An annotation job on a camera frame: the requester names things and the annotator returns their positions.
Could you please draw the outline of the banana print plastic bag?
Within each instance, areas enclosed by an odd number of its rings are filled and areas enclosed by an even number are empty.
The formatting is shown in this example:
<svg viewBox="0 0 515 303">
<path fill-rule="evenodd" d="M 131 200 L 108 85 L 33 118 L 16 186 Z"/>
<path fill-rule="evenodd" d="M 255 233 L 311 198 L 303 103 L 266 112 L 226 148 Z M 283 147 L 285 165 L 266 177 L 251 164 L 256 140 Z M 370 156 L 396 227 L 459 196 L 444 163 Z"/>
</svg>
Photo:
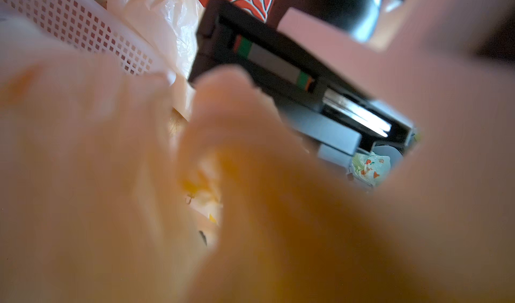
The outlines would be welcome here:
<svg viewBox="0 0 515 303">
<path fill-rule="evenodd" d="M 195 91 L 188 83 L 197 55 L 197 29 L 204 7 L 199 0 L 107 0 L 107 10 L 133 29 L 176 73 L 174 108 L 191 117 Z"/>
</svg>

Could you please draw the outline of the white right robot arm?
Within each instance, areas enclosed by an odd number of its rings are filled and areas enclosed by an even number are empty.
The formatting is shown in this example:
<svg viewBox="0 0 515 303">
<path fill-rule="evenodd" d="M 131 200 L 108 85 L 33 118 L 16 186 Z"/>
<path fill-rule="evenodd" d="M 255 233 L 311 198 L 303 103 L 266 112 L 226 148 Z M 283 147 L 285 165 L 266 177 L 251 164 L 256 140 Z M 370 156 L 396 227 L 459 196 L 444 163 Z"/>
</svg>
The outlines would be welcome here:
<svg viewBox="0 0 515 303">
<path fill-rule="evenodd" d="M 277 28 L 288 9 L 303 13 L 347 32 L 358 42 L 372 37 L 383 0 L 273 0 L 266 24 Z"/>
</svg>

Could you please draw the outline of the plain translucent plastic bag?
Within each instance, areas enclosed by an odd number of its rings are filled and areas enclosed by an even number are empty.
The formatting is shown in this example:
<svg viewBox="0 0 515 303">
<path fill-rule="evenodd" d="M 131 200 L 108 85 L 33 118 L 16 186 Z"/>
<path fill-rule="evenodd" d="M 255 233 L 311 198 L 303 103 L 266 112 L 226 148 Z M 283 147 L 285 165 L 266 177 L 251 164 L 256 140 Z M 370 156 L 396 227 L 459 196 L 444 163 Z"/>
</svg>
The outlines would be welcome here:
<svg viewBox="0 0 515 303">
<path fill-rule="evenodd" d="M 406 0 L 372 46 L 279 29 L 417 124 L 366 194 L 309 154 L 241 67 L 131 76 L 1 18 L 2 302 L 513 302 L 514 65 L 475 57 L 514 0 Z"/>
</svg>

